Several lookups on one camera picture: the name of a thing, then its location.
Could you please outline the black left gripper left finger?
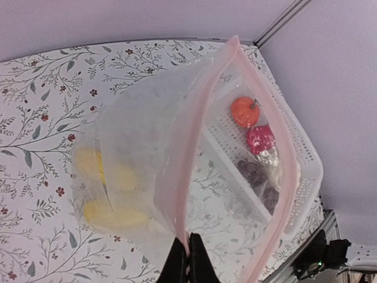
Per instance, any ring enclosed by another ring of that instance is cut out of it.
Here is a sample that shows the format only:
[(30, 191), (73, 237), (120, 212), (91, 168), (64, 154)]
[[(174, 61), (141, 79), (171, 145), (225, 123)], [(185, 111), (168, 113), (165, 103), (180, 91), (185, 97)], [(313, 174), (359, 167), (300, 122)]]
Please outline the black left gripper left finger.
[(186, 283), (188, 257), (184, 245), (174, 239), (157, 283)]

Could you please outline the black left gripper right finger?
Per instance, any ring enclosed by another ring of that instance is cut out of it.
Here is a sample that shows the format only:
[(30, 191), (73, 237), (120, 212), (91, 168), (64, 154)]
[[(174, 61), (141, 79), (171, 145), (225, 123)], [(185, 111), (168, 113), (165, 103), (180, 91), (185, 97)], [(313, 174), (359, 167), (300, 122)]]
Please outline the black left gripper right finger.
[(204, 242), (198, 233), (192, 233), (190, 235), (189, 248), (188, 282), (220, 283), (204, 246)]

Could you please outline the dark red toy grapes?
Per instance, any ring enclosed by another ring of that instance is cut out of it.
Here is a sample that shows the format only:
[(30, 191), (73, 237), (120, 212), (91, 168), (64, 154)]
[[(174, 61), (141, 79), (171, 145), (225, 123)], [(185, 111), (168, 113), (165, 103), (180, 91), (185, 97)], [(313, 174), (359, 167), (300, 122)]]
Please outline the dark red toy grapes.
[(259, 162), (243, 159), (238, 161), (237, 168), (272, 215), (277, 205), (279, 192), (276, 190), (275, 184), (269, 179), (269, 172), (265, 166)]

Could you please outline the clear zip top bag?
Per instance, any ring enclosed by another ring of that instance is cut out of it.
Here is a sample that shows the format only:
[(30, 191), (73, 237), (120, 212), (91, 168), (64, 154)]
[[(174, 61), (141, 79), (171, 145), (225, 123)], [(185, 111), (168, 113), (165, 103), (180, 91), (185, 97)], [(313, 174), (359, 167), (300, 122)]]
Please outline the clear zip top bag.
[[(282, 195), (268, 223), (242, 206), (203, 148), (203, 129), (223, 73), (238, 74), (254, 90), (276, 135), (282, 164)], [(72, 146), (74, 212), (82, 225), (116, 233), (132, 242), (157, 268), (163, 268), (175, 238), (190, 255), (192, 233), (201, 238), (220, 229), (209, 245), (217, 276), (240, 271), (239, 282), (256, 282), (284, 233), (297, 188), (296, 157), (273, 89), (243, 52), (238, 37), (202, 58), (161, 71), (130, 87), (114, 102), (88, 116)], [(75, 165), (82, 147), (99, 150), (106, 185), (84, 178)], [(135, 170), (139, 187), (120, 192), (110, 179), (110, 166)], [(84, 205), (101, 200), (145, 213), (148, 224), (116, 230), (96, 228), (83, 216)]]

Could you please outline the red toy bell pepper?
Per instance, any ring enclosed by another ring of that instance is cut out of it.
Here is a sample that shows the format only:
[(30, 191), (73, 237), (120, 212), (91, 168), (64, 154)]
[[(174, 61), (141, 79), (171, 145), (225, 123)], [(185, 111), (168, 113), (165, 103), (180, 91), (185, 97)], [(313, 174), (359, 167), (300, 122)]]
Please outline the red toy bell pepper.
[(256, 126), (246, 132), (246, 143), (253, 155), (259, 155), (265, 150), (272, 149), (275, 144), (275, 137), (268, 124)]

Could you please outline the orange toy pumpkin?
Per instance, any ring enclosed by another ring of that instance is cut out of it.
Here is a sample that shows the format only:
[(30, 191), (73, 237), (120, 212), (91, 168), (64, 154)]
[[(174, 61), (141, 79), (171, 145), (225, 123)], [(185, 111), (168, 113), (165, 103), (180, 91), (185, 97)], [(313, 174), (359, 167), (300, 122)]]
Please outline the orange toy pumpkin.
[(254, 126), (260, 117), (257, 100), (250, 97), (235, 99), (230, 106), (230, 112), (235, 123), (244, 128)]

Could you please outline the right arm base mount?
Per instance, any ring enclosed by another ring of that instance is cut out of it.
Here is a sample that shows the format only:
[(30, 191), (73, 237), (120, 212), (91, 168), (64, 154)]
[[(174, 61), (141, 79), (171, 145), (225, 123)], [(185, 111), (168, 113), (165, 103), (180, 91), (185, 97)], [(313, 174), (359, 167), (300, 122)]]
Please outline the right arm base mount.
[(293, 262), (293, 273), (298, 281), (302, 281), (313, 279), (326, 269), (339, 270), (348, 261), (346, 253), (349, 247), (351, 243), (347, 239), (328, 242), (325, 231), (321, 229)]

